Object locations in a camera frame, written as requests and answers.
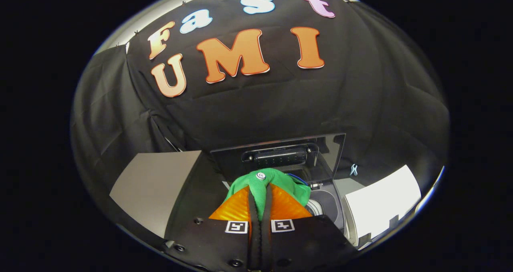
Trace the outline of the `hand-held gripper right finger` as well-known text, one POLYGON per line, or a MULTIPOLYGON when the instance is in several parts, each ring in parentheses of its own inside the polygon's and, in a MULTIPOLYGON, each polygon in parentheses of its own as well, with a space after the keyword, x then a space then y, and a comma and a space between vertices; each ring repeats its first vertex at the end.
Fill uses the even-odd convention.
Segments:
POLYGON ((358 253, 326 215, 313 216, 288 192, 267 186, 262 261, 269 272, 331 272, 358 253))

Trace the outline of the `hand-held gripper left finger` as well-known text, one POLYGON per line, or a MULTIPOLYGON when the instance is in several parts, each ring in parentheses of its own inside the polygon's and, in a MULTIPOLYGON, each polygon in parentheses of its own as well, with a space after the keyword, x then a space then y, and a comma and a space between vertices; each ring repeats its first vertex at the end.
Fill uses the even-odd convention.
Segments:
POLYGON ((209 217, 195 217, 164 245, 164 254, 200 272, 260 270, 261 224, 254 196, 245 187, 209 217))

